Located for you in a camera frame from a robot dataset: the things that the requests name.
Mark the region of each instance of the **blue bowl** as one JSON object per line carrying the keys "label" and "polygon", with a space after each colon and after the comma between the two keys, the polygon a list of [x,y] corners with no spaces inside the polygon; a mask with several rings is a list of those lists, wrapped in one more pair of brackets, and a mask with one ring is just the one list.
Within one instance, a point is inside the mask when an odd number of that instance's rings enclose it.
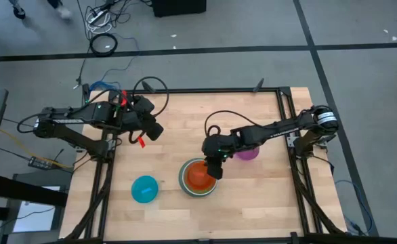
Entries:
{"label": "blue bowl", "polygon": [[134,200],[139,203],[149,203],[158,195],[158,182],[152,176],[141,176],[131,187]]}

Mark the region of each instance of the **yellow cable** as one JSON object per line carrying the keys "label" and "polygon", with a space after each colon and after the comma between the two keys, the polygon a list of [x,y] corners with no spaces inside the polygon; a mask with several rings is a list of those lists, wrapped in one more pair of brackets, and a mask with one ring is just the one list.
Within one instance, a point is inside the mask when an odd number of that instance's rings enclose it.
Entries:
{"label": "yellow cable", "polygon": [[39,157],[35,154],[33,154],[31,151],[29,151],[24,145],[23,143],[21,143],[15,136],[11,135],[9,132],[7,131],[3,131],[2,129],[0,129],[1,132],[3,132],[4,134],[8,135],[22,150],[24,150],[28,155],[35,157],[36,159],[42,160],[42,161],[47,161],[50,162],[54,165],[57,165],[58,167],[62,167],[62,168],[69,168],[69,166],[66,166],[64,164],[55,162],[54,160],[51,159],[46,159],[44,157]]}

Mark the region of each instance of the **black box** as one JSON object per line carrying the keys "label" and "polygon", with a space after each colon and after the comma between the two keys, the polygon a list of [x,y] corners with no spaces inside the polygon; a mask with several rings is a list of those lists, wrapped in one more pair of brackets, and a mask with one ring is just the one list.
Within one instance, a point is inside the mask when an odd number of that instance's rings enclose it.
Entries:
{"label": "black box", "polygon": [[206,0],[152,0],[156,17],[199,14],[206,11]]}

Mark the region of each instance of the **black metal frame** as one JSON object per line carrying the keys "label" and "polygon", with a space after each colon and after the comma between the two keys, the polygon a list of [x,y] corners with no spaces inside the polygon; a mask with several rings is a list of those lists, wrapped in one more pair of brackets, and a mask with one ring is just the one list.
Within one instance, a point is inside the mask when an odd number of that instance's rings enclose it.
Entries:
{"label": "black metal frame", "polygon": [[[295,107],[293,105],[293,99],[291,96],[290,92],[290,87],[263,87],[261,88],[258,92],[274,92],[277,97],[277,103],[278,103],[278,109],[280,111],[280,116],[281,119],[286,119],[286,110],[283,104],[283,94],[285,95],[285,98],[287,99],[288,102],[288,109],[291,114],[291,117],[296,116],[295,114]],[[170,89],[169,90],[170,94],[200,94],[200,93],[238,93],[238,92],[253,92],[253,88],[216,88],[216,89],[208,89],[208,88],[202,88],[202,89]],[[145,90],[140,90],[136,91],[137,94],[149,94],[148,91]],[[165,91],[159,90],[156,91],[157,94],[164,94]],[[105,140],[107,138],[107,134],[105,132],[102,133],[102,139]],[[294,150],[291,150],[289,146],[287,146],[287,152],[292,168],[292,174],[298,174],[297,172],[297,164],[296,161],[293,159],[296,159],[295,152]],[[98,161],[98,164],[96,166],[96,171],[95,171],[95,177],[93,179],[93,188],[91,192],[91,202],[94,201],[95,196],[98,193],[99,185],[100,185],[100,180],[102,176],[102,162]],[[306,186],[308,189],[308,193],[310,196],[313,197],[314,199],[314,191],[312,187],[312,181],[310,177],[310,172],[308,170],[308,165],[306,160],[302,161],[302,170],[304,172],[304,180],[306,181]],[[108,175],[106,176],[107,178],[112,177],[112,171],[108,172]],[[103,202],[102,202],[102,210],[101,210],[101,215],[99,219],[99,226],[98,226],[98,235],[96,238],[104,238],[104,229],[105,229],[105,224],[106,224],[106,212],[108,209],[108,201],[109,201],[109,196],[110,196],[110,185],[108,186],[108,193],[105,195]],[[301,225],[302,225],[302,230],[304,232],[304,235],[311,233],[310,232],[310,227],[308,226],[308,218],[307,218],[307,213],[306,213],[306,208],[304,205],[304,197],[300,193],[298,189],[295,188],[296,196],[297,196],[297,204],[298,204],[298,209],[299,209],[299,216],[301,220]],[[316,228],[316,231],[318,233],[322,233],[322,226],[321,223],[317,217],[317,215],[313,213],[314,216],[314,225]],[[92,238],[92,228],[93,228],[93,221],[90,221],[88,225],[86,226],[85,229],[85,238]],[[254,239],[212,239],[212,240],[164,240],[164,241],[104,241],[104,243],[294,243],[294,239],[296,240],[302,240],[302,238],[296,237],[296,233],[292,232],[290,233],[291,237],[271,237],[271,238],[254,238]]]}

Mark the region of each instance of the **white cable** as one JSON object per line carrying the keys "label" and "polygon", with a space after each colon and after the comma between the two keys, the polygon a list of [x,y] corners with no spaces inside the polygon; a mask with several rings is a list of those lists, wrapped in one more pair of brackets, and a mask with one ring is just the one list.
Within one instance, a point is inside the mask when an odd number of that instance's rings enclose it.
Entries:
{"label": "white cable", "polygon": [[89,13],[89,15],[86,17],[85,26],[93,34],[103,34],[103,33],[107,33],[108,31],[111,30],[112,24],[109,23],[109,22],[111,22],[110,13],[108,13],[108,12],[105,13],[104,21],[101,24],[94,24],[94,23],[90,24],[89,17],[93,18],[93,15],[91,13]]}

